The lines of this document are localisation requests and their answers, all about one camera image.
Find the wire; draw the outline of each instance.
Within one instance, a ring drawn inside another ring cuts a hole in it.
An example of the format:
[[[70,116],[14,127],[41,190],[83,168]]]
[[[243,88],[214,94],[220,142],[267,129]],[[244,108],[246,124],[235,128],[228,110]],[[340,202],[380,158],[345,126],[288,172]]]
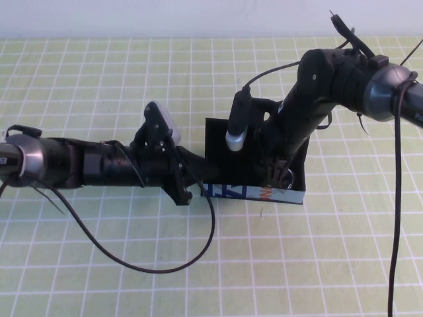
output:
[[[405,64],[405,62],[411,57],[412,54],[414,54],[414,52],[419,48],[420,45],[422,45],[423,43],[423,38],[422,40],[416,45],[415,48],[413,48],[413,50],[404,58],[404,60],[401,62],[401,64],[399,64],[400,66],[403,66]]]
[[[355,28],[352,28],[352,29],[351,29],[352,34],[354,34],[354,33],[355,33],[355,31],[356,31],[356,29],[355,29]],[[342,43],[341,45],[337,46],[335,49],[337,50],[337,49],[340,49],[340,48],[344,48],[344,47],[345,47],[348,43],[349,43],[348,41],[345,41],[345,42],[344,42],[344,43]],[[250,80],[249,80],[249,81],[245,84],[245,86],[250,86],[250,85],[251,85],[253,82],[255,82],[257,79],[259,79],[259,78],[261,78],[261,77],[263,77],[263,76],[266,76],[266,75],[268,75],[268,74],[270,74],[270,73],[274,73],[275,71],[281,71],[282,69],[287,69],[287,68],[290,68],[290,67],[293,67],[293,66],[299,65],[299,62],[300,62],[300,61],[296,61],[296,62],[294,62],[294,63],[286,64],[286,65],[283,65],[283,66],[279,66],[279,67],[275,67],[275,68],[269,69],[268,71],[264,71],[263,73],[260,73],[260,74],[258,74],[257,76],[255,76],[254,78],[250,79]]]
[[[187,268],[188,266],[192,265],[193,263],[197,262],[207,251],[207,249],[209,248],[210,244],[212,243],[213,240],[213,235],[214,235],[214,230],[215,230],[215,211],[214,211],[214,206],[212,203],[212,200],[208,194],[208,192],[206,191],[206,189],[204,188],[203,184],[201,183],[201,181],[199,181],[199,179],[197,179],[197,177],[192,173],[191,169],[189,168],[189,166],[187,165],[187,163],[181,159],[180,155],[174,150],[172,149],[177,157],[177,159],[179,160],[179,162],[182,164],[182,166],[188,171],[188,173],[190,174],[190,176],[197,182],[197,185],[200,187],[202,193],[204,194],[204,196],[206,197],[209,206],[210,206],[210,213],[211,213],[211,230],[210,230],[210,235],[208,238],[208,241],[206,242],[206,245],[204,246],[203,250],[192,260],[190,260],[189,262],[185,263],[184,265],[172,268],[172,269],[146,269],[143,267],[138,267],[132,264],[129,264],[119,258],[117,258],[116,256],[114,256],[113,254],[111,254],[108,250],[106,250],[98,241],[97,239],[93,236],[93,234],[91,234],[91,232],[88,230],[88,228],[84,225],[84,222],[81,220],[81,218],[79,218],[78,214],[76,213],[76,211],[73,209],[73,207],[70,205],[70,203],[66,200],[66,198],[60,193],[59,190],[57,190],[56,188],[54,188],[53,186],[51,186],[49,183],[47,183],[45,180],[37,177],[37,176],[33,176],[33,175],[29,175],[29,174],[24,174],[22,175],[20,178],[21,179],[29,179],[29,180],[33,180],[35,182],[38,182],[39,184],[43,185],[44,187],[48,188],[49,190],[51,190],[60,200],[61,202],[66,206],[66,208],[69,210],[69,212],[72,214],[73,218],[77,221],[78,225],[81,227],[81,229],[84,231],[84,233],[88,236],[88,238],[91,240],[91,242],[108,258],[110,258],[111,260],[121,264],[122,266],[127,267],[128,269],[133,269],[135,271],[139,271],[139,272],[144,272],[144,273],[152,273],[152,274],[167,274],[167,273],[174,273],[177,271],[180,271],[182,269]],[[3,192],[5,191],[6,187],[13,181],[15,176],[9,176],[0,186],[0,197],[3,195]]]
[[[263,73],[258,74],[256,77],[250,79],[245,84],[245,86],[250,86],[257,79],[262,78],[263,76],[266,76],[267,74],[274,73],[275,71],[281,71],[282,69],[290,68],[290,67],[293,67],[293,66],[296,66],[296,65],[299,65],[299,61],[296,61],[295,63],[290,63],[290,64],[286,64],[286,65],[283,65],[283,66],[275,67],[275,68],[269,69],[268,71],[264,71]]]
[[[43,193],[43,192],[41,192],[37,187],[35,187],[35,186],[33,186],[33,185],[31,185],[31,187],[37,192],[37,193],[39,193],[41,196],[44,196],[54,207],[56,207],[56,209],[58,210],[58,211],[60,211],[61,212],[61,214],[62,215],[65,215],[65,213],[59,208],[59,206],[57,206],[56,205],[56,203],[50,198],[50,197],[48,197],[48,195],[47,194],[45,194],[45,193]]]
[[[145,184],[144,184],[143,178],[141,177],[142,173],[141,173],[141,170],[139,169],[138,163],[135,161],[135,158],[133,158],[133,156],[125,149],[125,146],[117,140],[105,141],[104,144],[115,145],[123,153],[126,159],[131,163],[131,167],[138,177],[139,185],[142,188],[144,188]]]
[[[398,100],[393,109],[395,117],[395,224],[394,224],[394,238],[391,256],[391,267],[389,269],[389,288],[388,288],[388,317],[393,315],[393,300],[394,300],[394,286],[395,286],[395,269],[397,267],[399,238],[401,229],[401,106],[404,100],[404,95],[407,89],[415,83],[414,78],[404,81],[398,90]]]

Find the silver camera tip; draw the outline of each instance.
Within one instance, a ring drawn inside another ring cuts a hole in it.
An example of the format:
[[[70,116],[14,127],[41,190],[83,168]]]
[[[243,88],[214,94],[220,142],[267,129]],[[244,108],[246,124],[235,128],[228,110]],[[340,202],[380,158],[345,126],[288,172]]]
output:
[[[247,129],[241,134],[233,135],[226,131],[226,144],[229,150],[233,152],[240,151],[244,146],[245,137],[247,136]]]

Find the cutting mat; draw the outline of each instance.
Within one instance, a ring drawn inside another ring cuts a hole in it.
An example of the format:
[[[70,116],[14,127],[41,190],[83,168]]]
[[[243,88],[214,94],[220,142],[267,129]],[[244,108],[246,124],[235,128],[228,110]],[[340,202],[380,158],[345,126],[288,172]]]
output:
[[[35,39],[0,41],[0,128],[128,144],[158,100],[182,145],[204,153],[206,117],[227,118],[255,74],[340,38]],[[417,37],[364,38],[398,63]],[[407,63],[423,73],[423,48]],[[280,100],[296,69],[253,96]],[[106,259],[73,218],[31,189],[0,199],[0,316],[384,316],[393,233],[393,124],[337,108],[311,137],[304,205],[214,199],[213,244],[171,275]],[[423,315],[423,132],[403,122],[403,225],[395,312]],[[197,188],[175,207],[157,188],[83,188],[65,195],[115,255],[174,267],[206,242],[210,215]]]

